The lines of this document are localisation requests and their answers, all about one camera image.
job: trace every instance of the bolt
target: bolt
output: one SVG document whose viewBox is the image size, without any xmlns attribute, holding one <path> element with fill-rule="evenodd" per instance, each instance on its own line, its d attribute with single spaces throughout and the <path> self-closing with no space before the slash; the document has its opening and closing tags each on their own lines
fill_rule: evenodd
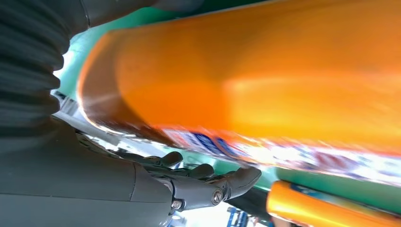
<svg viewBox="0 0 401 227">
<path fill-rule="evenodd" d="M 223 200 L 223 193 L 220 189 L 214 191 L 212 196 L 212 203 L 213 205 L 219 204 Z"/>
<path fill-rule="evenodd" d="M 173 204 L 171 204 L 171 207 L 175 210 L 178 210 L 181 208 L 181 206 L 183 205 L 183 202 L 178 201 L 178 200 L 174 200 Z"/>
</svg>

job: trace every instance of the gray robotic hand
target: gray robotic hand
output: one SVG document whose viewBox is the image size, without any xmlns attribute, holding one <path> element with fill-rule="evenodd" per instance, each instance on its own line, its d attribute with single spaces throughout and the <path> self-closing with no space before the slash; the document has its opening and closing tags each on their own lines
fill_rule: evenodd
<svg viewBox="0 0 401 227">
<path fill-rule="evenodd" d="M 171 191 L 172 211 L 212 207 L 243 195 L 262 174 L 254 167 L 244 167 L 224 175 L 214 175 L 214 169 L 209 164 L 194 169 L 171 169 L 183 160 L 179 152 L 171 152 L 164 157 L 142 157 L 131 153 L 117 155 L 142 165 L 150 176 Z"/>
</svg>

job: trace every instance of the orange cylinder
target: orange cylinder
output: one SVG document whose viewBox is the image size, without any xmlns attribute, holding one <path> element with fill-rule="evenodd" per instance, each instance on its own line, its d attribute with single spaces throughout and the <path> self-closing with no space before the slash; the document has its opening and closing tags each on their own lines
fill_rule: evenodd
<svg viewBox="0 0 401 227">
<path fill-rule="evenodd" d="M 400 25 L 399 0 L 286 0 L 116 30 L 85 62 L 78 99 L 98 127 L 200 152 L 269 165 L 272 144 L 310 146 L 346 150 L 314 157 L 326 172 L 397 169 Z M 274 153 L 297 162 L 291 152 Z"/>
<path fill-rule="evenodd" d="M 287 182 L 275 182 L 267 211 L 313 227 L 400 227 L 400 216 Z"/>
</svg>

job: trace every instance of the orange plastic object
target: orange plastic object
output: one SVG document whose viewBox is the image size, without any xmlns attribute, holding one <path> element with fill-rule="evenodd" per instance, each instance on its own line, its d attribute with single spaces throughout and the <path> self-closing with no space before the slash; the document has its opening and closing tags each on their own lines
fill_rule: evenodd
<svg viewBox="0 0 401 227">
<path fill-rule="evenodd" d="M 283 0 L 112 31 L 79 101 L 99 127 L 160 140 L 146 129 L 400 155 L 400 27 L 399 0 Z"/>
<path fill-rule="evenodd" d="M 287 182 L 275 182 L 269 193 L 267 211 L 271 215 L 313 227 L 401 226 L 401 219 L 392 214 L 327 194 L 306 192 L 321 197 L 320 200 L 298 192 L 294 188 L 304 192 L 309 190 Z"/>
</svg>

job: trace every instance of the robotic hand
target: robotic hand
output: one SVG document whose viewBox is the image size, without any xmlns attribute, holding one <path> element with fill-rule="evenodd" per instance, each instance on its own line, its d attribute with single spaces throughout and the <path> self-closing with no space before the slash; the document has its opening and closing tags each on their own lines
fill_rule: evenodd
<svg viewBox="0 0 401 227">
<path fill-rule="evenodd" d="M 215 206 L 255 184 L 254 168 L 213 176 L 209 165 L 169 168 L 178 153 L 120 156 L 52 117 L 59 110 L 52 73 L 72 36 L 146 6 L 191 9 L 179 2 L 200 1 L 0 1 L 2 227 L 165 226 L 173 210 Z"/>
</svg>

